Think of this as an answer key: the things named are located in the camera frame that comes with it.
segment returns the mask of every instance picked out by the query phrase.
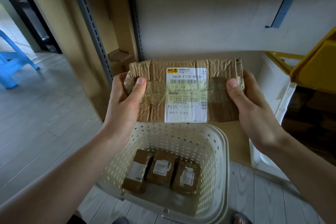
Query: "blue plastic stool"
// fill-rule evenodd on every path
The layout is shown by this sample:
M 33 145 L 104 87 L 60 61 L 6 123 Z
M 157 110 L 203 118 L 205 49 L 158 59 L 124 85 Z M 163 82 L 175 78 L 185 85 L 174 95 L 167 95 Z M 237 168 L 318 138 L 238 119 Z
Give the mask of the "blue plastic stool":
M 2 84 L 5 89 L 10 90 L 19 86 L 11 77 L 11 74 L 20 70 L 26 64 L 30 64 L 36 71 L 40 68 L 35 65 L 1 30 L 0 37 L 2 37 L 14 50 L 14 52 L 0 52 L 0 84 Z

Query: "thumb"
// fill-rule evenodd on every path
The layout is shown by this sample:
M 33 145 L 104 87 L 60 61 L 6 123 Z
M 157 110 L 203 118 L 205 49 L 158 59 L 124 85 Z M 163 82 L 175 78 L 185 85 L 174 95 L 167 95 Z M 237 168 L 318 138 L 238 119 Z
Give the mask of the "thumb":
M 239 110 L 252 104 L 252 102 L 244 94 L 242 87 L 238 84 L 237 79 L 232 78 L 227 80 L 226 90 Z
M 133 87 L 132 93 L 128 96 L 129 101 L 134 101 L 139 103 L 146 91 L 146 78 L 139 77 L 136 81 L 135 86 Z

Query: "white laundry basket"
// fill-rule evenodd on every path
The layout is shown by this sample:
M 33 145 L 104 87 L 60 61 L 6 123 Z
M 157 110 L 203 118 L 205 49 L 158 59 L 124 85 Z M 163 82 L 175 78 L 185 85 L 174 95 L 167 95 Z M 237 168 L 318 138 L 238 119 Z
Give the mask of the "white laundry basket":
M 147 184 L 145 194 L 121 188 L 137 149 L 163 149 L 201 166 L 199 191 L 185 197 L 171 189 Z M 228 207 L 229 149 L 223 132 L 205 123 L 137 122 L 130 140 L 105 167 L 97 186 L 108 194 L 129 200 L 164 218 L 181 223 L 220 223 Z

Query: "white label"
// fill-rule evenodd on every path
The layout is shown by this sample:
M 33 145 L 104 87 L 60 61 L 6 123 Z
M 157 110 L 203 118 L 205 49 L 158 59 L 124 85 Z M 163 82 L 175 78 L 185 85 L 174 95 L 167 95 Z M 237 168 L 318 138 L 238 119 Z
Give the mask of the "white label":
M 167 68 L 165 122 L 207 122 L 207 69 Z
M 180 177 L 180 186 L 183 186 L 184 184 L 192 186 L 194 183 L 194 177 L 194 170 L 190 167 L 185 167 Z
M 145 171 L 146 171 L 147 165 L 140 164 L 138 162 L 134 162 L 131 165 L 131 168 L 129 169 L 126 178 L 135 180 L 138 182 L 142 182 L 144 179 Z
M 171 163 L 168 160 L 157 160 L 155 162 L 153 173 L 157 175 L 167 176 L 167 172 L 171 168 Z

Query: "vertical barcode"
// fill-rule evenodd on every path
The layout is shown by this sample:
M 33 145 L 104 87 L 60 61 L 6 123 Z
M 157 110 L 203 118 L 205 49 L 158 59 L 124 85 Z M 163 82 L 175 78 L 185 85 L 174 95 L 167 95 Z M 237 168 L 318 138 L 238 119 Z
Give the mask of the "vertical barcode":
M 196 84 L 196 80 L 193 80 L 193 79 L 170 79 L 170 83 Z
M 201 96 L 200 96 L 200 103 L 199 103 L 199 106 L 200 106 L 200 109 L 201 110 L 206 110 L 207 109 L 207 90 L 206 89 L 201 89 Z

